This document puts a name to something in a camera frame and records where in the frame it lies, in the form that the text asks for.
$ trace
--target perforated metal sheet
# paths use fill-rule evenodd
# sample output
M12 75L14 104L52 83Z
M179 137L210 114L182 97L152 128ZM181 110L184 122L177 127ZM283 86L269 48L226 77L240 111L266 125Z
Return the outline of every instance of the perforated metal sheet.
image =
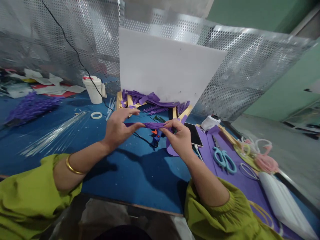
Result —
M193 113L233 121L314 41L111 0L44 0L90 74L120 90L119 25L151 35L227 50ZM41 1L0 0L0 65L51 72L82 85L87 75Z

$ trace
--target white spool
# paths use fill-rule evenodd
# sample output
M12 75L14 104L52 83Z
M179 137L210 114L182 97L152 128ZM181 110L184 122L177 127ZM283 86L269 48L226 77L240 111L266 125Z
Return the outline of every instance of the white spool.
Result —
M93 112L93 113L91 113L91 118L92 119L100 119L101 117L102 117L102 113L101 112Z

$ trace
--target black cable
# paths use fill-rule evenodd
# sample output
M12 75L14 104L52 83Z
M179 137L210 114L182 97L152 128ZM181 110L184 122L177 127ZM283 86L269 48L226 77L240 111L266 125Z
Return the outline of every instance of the black cable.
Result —
M62 26L59 24L59 22L58 22L58 21L56 20L56 18L53 16L52 12L51 12L50 9L47 7L47 5L44 3L44 1L43 1L43 0L41 0L41 1L42 1L43 5L45 6L45 8L46 8L46 9L48 10L48 12L50 13L50 15L51 15L51 17L53 18L53 20L54 20L54 21L59 25L59 27L61 28L64 39L67 41L67 43L70 45L70 47L72 47L73 50L76 52L76 54L77 54L77 56L78 56L79 63L81 64L81 66L82 66L82 67L86 70L86 72L88 73L89 78L90 78L91 82L93 83L93 85L95 86L96 90L98 91L99 95L101 96L104 105L113 112L113 109L111 109L110 107L108 107L107 104L106 104L106 102L103 100L103 97L102 97L101 93L99 92L97 86L94 84L94 82L93 82L93 80L92 80L92 78L91 78L91 76L90 76L89 71L88 71L88 70L85 68L85 66L82 64L82 62L81 62L81 60L80 60L80 56L79 56L78 51L77 51L77 50L74 48L74 46L72 46L71 43L68 41L68 39L67 39L67 37L66 37L66 34L65 34ZM136 134L137 137L141 138L142 140L144 140L144 141L147 142L150 146L153 147L153 145L152 145L151 143L149 143L148 140L144 139L143 137L141 137L141 136L140 136L139 134L137 134L136 132L134 132L134 133Z

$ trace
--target left hand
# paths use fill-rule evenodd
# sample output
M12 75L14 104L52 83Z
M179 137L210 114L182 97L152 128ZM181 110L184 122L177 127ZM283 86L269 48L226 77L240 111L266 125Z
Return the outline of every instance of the left hand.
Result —
M107 147L107 151L111 153L127 138L129 138L135 131L141 127L145 127L143 123L136 122L127 127L123 122L130 114L139 115L140 110L121 108L113 112L107 121L106 136L101 141Z

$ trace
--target green wall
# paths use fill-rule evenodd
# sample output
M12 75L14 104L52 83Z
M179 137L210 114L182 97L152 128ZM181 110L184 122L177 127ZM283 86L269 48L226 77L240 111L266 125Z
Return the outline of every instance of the green wall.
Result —
M290 33L317 0L214 0L207 20L234 27Z
M315 0L214 0L208 20L227 26L290 33L318 3ZM320 41L246 111L281 121L320 98L303 91L320 79Z
M246 111L246 114L276 121L320 98L303 91L320 79L320 39L302 58Z

